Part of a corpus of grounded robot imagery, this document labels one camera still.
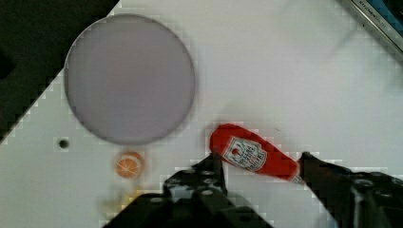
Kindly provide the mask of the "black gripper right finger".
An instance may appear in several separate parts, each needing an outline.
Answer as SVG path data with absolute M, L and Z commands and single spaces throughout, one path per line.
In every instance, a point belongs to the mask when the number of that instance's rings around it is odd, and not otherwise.
M 300 176 L 338 228 L 403 228 L 403 182 L 381 172 L 354 172 L 309 152 Z

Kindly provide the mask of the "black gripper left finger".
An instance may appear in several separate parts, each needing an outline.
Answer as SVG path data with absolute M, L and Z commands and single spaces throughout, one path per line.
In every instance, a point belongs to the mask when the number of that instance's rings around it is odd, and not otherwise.
M 229 208 L 227 193 L 221 156 L 216 152 L 163 183 L 171 219 L 212 219 Z

